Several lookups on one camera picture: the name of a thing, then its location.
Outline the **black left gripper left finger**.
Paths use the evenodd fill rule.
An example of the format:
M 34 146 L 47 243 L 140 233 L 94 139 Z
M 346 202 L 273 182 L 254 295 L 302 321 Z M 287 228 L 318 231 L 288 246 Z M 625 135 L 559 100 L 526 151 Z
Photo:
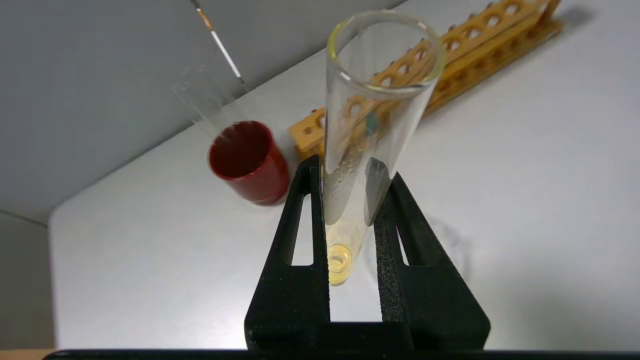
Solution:
M 305 196 L 311 198 L 309 265 L 293 265 Z M 329 262 L 322 206 L 320 157 L 295 171 L 269 253 L 244 319 L 250 351 L 312 349 L 330 323 Z

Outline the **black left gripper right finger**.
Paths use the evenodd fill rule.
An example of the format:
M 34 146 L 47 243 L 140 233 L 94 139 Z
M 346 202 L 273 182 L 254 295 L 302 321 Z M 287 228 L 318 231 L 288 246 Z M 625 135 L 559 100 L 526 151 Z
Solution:
M 417 350 L 483 350 L 490 321 L 400 173 L 374 223 L 382 321 L 406 328 Z

